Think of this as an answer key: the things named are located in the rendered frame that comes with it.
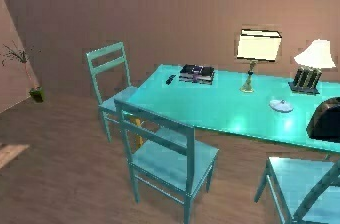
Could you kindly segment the brass lamp square cream shade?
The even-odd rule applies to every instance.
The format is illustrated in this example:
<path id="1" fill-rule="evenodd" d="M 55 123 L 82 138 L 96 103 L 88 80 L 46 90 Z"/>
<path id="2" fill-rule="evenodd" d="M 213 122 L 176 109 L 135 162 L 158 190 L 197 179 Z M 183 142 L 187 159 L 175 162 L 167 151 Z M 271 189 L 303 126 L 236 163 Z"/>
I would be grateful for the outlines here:
<path id="1" fill-rule="evenodd" d="M 274 62 L 277 58 L 282 36 L 278 31 L 242 29 L 238 41 L 237 58 L 249 61 L 247 79 L 240 88 L 244 93 L 252 93 L 254 68 L 259 61 Z"/>

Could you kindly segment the black toaster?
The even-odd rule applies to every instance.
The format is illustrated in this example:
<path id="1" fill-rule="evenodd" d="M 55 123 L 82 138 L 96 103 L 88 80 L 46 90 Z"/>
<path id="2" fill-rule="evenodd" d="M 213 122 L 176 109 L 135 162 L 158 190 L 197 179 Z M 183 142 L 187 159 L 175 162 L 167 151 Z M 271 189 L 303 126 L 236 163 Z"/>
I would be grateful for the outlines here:
<path id="1" fill-rule="evenodd" d="M 306 132 L 311 139 L 340 143 L 340 97 L 327 99 L 316 108 Z"/>

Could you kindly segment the bare twig plant green pot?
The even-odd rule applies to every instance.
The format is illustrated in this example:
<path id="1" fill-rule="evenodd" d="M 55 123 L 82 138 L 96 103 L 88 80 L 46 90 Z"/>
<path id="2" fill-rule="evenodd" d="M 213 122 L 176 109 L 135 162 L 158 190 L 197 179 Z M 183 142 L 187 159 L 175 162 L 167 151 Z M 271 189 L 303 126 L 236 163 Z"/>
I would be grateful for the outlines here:
<path id="1" fill-rule="evenodd" d="M 1 64 L 5 66 L 7 61 L 16 61 L 22 65 L 23 71 L 25 72 L 31 87 L 28 91 L 29 96 L 36 102 L 42 103 L 44 101 L 44 90 L 43 88 L 37 83 L 36 79 L 32 77 L 31 73 L 28 69 L 28 63 L 31 56 L 26 52 L 25 49 L 20 49 L 15 42 L 12 42 L 13 48 L 8 45 L 3 45 L 5 51 L 0 53 L 2 57 Z"/>

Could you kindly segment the turquoise table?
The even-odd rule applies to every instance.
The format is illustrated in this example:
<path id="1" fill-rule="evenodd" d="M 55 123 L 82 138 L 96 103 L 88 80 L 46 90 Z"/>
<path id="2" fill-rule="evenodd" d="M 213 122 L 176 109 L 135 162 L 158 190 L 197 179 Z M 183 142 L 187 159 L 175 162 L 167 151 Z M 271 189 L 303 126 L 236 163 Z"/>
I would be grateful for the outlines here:
<path id="1" fill-rule="evenodd" d="M 323 101 L 340 97 L 340 83 L 321 82 L 317 95 L 294 93 L 283 77 L 254 75 L 254 91 L 240 90 L 247 75 L 217 71 L 213 83 L 198 84 L 174 78 L 181 68 L 161 65 L 129 98 L 129 102 L 189 125 L 215 131 L 340 153 L 340 144 L 313 140 L 306 127 Z M 293 111 L 281 113 L 269 106 L 285 100 Z"/>

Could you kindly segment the stack of dark books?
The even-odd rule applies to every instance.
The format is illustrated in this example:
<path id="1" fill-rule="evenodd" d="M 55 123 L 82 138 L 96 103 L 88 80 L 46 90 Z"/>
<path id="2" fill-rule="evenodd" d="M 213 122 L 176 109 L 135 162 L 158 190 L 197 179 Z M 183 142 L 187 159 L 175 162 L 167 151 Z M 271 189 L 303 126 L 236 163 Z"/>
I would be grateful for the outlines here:
<path id="1" fill-rule="evenodd" d="M 179 73 L 179 80 L 211 85 L 214 74 L 215 69 L 213 67 L 186 64 Z"/>

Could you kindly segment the dark lamp conical cream shade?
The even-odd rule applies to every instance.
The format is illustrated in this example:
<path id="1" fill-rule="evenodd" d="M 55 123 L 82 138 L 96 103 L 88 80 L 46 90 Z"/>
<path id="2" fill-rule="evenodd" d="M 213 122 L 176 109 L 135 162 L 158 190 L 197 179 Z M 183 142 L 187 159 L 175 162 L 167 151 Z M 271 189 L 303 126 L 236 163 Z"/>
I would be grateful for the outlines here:
<path id="1" fill-rule="evenodd" d="M 300 67 L 294 79 L 289 82 L 292 92 L 317 95 L 317 84 L 323 69 L 335 68 L 331 56 L 329 40 L 316 39 L 303 52 L 296 55 L 294 60 Z"/>

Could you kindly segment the teal slatted chair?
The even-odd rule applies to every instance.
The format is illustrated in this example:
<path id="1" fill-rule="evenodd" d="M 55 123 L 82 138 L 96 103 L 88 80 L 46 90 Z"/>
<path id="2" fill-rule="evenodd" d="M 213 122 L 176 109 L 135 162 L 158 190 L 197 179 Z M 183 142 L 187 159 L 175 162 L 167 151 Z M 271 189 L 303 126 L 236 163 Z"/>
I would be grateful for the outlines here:
<path id="1" fill-rule="evenodd" d="M 195 139 L 195 129 L 155 112 L 115 102 L 134 199 L 140 200 L 140 182 L 177 200 L 183 223 L 190 223 L 192 204 L 202 187 L 208 188 L 218 149 Z"/>
<path id="2" fill-rule="evenodd" d="M 335 161 L 270 157 L 254 200 L 268 188 L 277 224 L 340 224 L 340 158 Z"/>
<path id="3" fill-rule="evenodd" d="M 93 64 L 93 61 L 95 59 L 98 59 L 102 56 L 109 55 L 111 53 L 115 53 L 117 51 L 121 52 L 121 55 L 119 57 L 112 59 L 110 61 L 106 61 L 105 63 L 102 63 L 101 65 Z M 93 90 L 95 92 L 95 96 L 96 96 L 97 103 L 98 103 L 98 113 L 101 118 L 101 122 L 103 124 L 106 137 L 108 141 L 111 142 L 112 137 L 111 137 L 111 132 L 109 129 L 109 123 L 110 122 L 113 122 L 115 124 L 118 123 L 117 120 L 110 118 L 110 115 L 112 116 L 116 115 L 116 106 L 115 106 L 114 100 L 115 99 L 127 100 L 138 90 L 138 88 L 131 84 L 129 64 L 128 64 L 128 60 L 126 57 L 125 47 L 122 42 L 117 42 L 117 43 L 87 52 L 86 59 L 87 59 L 87 64 L 89 68 L 91 83 L 92 83 Z M 103 100 L 101 96 L 101 92 L 99 90 L 97 76 L 100 75 L 102 72 L 106 72 L 119 65 L 124 66 L 124 73 L 126 76 L 127 85 L 124 89 L 118 91 L 113 96 Z"/>

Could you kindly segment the pale round dish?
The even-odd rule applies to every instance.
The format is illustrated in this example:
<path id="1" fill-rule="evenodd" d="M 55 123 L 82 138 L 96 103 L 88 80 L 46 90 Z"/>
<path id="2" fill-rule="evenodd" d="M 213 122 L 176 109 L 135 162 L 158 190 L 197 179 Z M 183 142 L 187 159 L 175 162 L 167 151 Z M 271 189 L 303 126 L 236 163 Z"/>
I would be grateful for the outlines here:
<path id="1" fill-rule="evenodd" d="M 293 106 L 285 100 L 271 100 L 269 102 L 269 106 L 273 110 L 281 113 L 289 113 L 293 111 Z"/>

